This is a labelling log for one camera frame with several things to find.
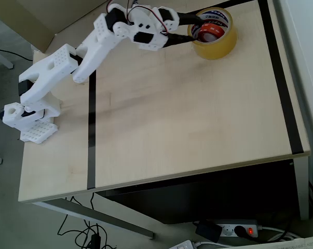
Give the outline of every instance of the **tape roll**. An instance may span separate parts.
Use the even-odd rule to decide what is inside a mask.
[[[199,40],[193,41],[193,48],[196,53],[208,60],[219,59],[229,54],[237,42],[237,31],[230,13],[222,8],[211,7],[203,9],[196,15],[205,20],[206,23],[216,24],[224,30],[224,35],[215,41],[209,43]],[[197,39],[200,28],[199,25],[189,25],[187,33]]]
[[[204,43],[213,42],[221,38],[222,35],[224,35],[224,30],[213,23],[204,23],[198,32],[199,39]]]

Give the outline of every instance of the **power strip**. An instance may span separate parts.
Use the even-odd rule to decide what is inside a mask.
[[[223,219],[223,220],[214,220],[215,224],[222,227],[222,232],[220,237],[238,237],[234,229],[237,226],[242,226],[245,228],[248,235],[253,238],[258,237],[258,224],[256,220],[252,219]]]

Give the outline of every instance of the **red tape roll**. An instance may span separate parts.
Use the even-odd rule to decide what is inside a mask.
[[[204,43],[210,43],[224,35],[224,30],[213,23],[204,23],[198,33],[199,39]]]

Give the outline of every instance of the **clear tape roll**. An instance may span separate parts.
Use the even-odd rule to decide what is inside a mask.
[[[225,31],[222,37],[210,43],[203,43],[198,40],[193,41],[193,48],[196,53],[208,60],[219,59],[229,54],[237,42],[237,31],[233,25],[233,18],[230,13],[222,8],[211,7],[203,9],[196,15],[206,22],[222,27]],[[200,28],[198,25],[189,25],[187,33],[193,38],[198,38]]]

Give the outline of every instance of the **robotic arm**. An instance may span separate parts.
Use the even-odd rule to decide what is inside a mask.
[[[107,12],[95,20],[94,30],[76,49],[65,44],[19,76],[21,104],[5,105],[0,118],[21,131],[20,140],[40,144],[56,132],[58,127],[53,124],[53,118],[60,115],[60,100],[50,90],[69,74],[76,83],[84,82],[123,39],[129,38],[140,49],[157,51],[195,40],[168,33],[179,25],[203,24],[196,15],[177,13],[166,7],[150,9],[146,5],[133,5],[126,9],[111,4]]]

